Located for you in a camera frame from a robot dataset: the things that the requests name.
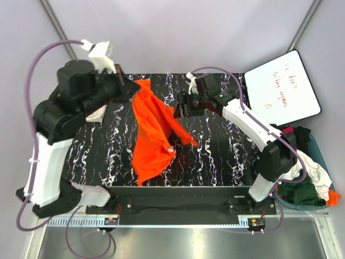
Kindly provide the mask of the orange t shirt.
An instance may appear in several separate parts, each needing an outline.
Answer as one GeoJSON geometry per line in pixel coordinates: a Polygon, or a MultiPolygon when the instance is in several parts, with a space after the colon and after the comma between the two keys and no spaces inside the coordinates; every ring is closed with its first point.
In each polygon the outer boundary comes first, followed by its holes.
{"type": "Polygon", "coordinates": [[[160,175],[176,156],[168,141],[174,132],[182,144],[198,146],[197,141],[174,118],[174,108],[167,106],[151,90],[151,81],[135,81],[141,89],[132,100],[138,123],[137,140],[133,151],[132,166],[137,175],[137,185],[160,175]]]}
{"type": "Polygon", "coordinates": [[[326,201],[327,206],[337,206],[338,205],[338,200],[341,198],[341,195],[338,194],[334,190],[329,190],[328,192],[329,199],[326,201]]]}

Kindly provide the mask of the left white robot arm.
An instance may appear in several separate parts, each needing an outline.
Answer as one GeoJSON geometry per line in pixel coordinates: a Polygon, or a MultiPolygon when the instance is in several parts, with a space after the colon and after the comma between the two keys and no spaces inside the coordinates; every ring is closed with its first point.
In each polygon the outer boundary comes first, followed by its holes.
{"type": "Polygon", "coordinates": [[[79,206],[97,207],[106,214],[116,212],[118,196],[105,186],[85,186],[61,177],[65,157],[86,118],[110,102],[127,103],[140,90],[120,65],[108,72],[97,71],[87,60],[68,62],[57,71],[58,85],[33,113],[38,151],[33,186],[16,191],[23,202],[32,203],[39,218],[71,212],[79,206]]]}

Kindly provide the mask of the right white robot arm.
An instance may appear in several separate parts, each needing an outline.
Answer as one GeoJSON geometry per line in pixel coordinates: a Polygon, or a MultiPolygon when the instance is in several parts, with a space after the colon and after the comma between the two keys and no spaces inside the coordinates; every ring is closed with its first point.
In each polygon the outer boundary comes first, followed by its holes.
{"type": "Polygon", "coordinates": [[[258,173],[249,189],[245,208],[256,214],[264,207],[264,200],[273,192],[278,181],[297,162],[296,138],[292,133],[283,134],[280,130],[254,117],[247,106],[231,93],[221,91],[207,98],[202,94],[189,94],[181,91],[177,95],[175,118],[201,116],[205,110],[216,112],[234,123],[258,147],[260,158],[256,165],[258,173]]]}

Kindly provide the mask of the grey booklet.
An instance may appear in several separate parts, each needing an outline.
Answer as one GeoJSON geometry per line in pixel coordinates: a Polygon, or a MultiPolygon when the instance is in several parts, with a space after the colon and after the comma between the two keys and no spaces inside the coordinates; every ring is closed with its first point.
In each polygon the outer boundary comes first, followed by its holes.
{"type": "Polygon", "coordinates": [[[106,113],[107,105],[103,105],[101,108],[93,112],[91,115],[86,117],[86,122],[94,122],[94,123],[102,123],[105,113],[106,113]]]}

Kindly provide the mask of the white whiteboard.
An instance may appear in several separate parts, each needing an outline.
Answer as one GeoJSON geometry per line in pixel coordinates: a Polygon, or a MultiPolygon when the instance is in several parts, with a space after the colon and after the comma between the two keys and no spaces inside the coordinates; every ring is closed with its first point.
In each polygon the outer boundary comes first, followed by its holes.
{"type": "Polygon", "coordinates": [[[269,124],[290,124],[322,111],[297,50],[247,71],[244,79],[251,110],[269,124]]]}

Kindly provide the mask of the magenta t shirt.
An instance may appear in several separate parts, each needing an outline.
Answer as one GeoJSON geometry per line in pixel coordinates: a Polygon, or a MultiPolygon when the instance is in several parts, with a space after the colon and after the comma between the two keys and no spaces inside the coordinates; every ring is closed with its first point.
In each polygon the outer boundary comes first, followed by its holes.
{"type": "Polygon", "coordinates": [[[281,130],[283,134],[286,134],[286,133],[293,133],[294,129],[292,126],[288,126],[284,129],[281,130]]]}

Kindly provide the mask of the black t shirt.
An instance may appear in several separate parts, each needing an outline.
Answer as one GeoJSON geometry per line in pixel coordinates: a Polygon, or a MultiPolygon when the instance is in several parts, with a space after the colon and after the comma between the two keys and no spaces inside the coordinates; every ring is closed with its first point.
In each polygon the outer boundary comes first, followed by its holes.
{"type": "Polygon", "coordinates": [[[293,134],[296,137],[297,149],[310,156],[308,143],[310,142],[311,130],[301,126],[293,127],[293,134]]]}

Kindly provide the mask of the teal laundry basket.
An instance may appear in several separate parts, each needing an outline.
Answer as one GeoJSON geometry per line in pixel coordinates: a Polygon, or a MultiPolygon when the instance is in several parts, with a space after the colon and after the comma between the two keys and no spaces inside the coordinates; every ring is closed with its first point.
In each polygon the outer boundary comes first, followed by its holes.
{"type": "Polygon", "coordinates": [[[337,205],[340,198],[334,190],[326,163],[322,157],[316,140],[309,135],[307,140],[298,140],[302,144],[298,152],[307,155],[304,160],[307,176],[300,183],[283,182],[277,186],[277,200],[289,209],[313,211],[337,205]]]}

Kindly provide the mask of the dark green t shirt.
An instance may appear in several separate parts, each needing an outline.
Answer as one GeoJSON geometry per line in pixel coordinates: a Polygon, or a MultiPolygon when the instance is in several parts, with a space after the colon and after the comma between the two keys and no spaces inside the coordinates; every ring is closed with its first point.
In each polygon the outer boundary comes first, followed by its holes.
{"type": "Polygon", "coordinates": [[[279,195],[293,205],[325,206],[326,201],[318,197],[312,179],[307,175],[302,182],[283,182],[278,187],[279,195]]]}

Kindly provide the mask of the white t shirt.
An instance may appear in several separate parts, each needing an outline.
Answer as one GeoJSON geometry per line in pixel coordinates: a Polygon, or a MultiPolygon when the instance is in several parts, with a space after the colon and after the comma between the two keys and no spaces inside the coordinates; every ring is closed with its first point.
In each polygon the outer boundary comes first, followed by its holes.
{"type": "MultiPolygon", "coordinates": [[[[311,179],[312,184],[315,187],[318,198],[324,199],[326,202],[329,200],[329,188],[332,181],[326,170],[321,165],[314,162],[307,154],[297,150],[297,154],[301,157],[307,170],[307,174],[311,179]]],[[[300,170],[302,164],[297,160],[296,164],[285,174],[282,175],[282,179],[293,180],[302,174],[300,170]]]]}

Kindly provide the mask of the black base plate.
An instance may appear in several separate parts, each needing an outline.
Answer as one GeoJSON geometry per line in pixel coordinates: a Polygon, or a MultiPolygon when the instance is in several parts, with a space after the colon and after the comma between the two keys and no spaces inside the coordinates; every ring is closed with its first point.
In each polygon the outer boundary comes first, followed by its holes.
{"type": "Polygon", "coordinates": [[[275,215],[272,198],[256,203],[248,187],[112,187],[116,200],[108,209],[88,206],[86,214],[113,216],[120,225],[161,227],[230,227],[239,216],[275,215]]]}

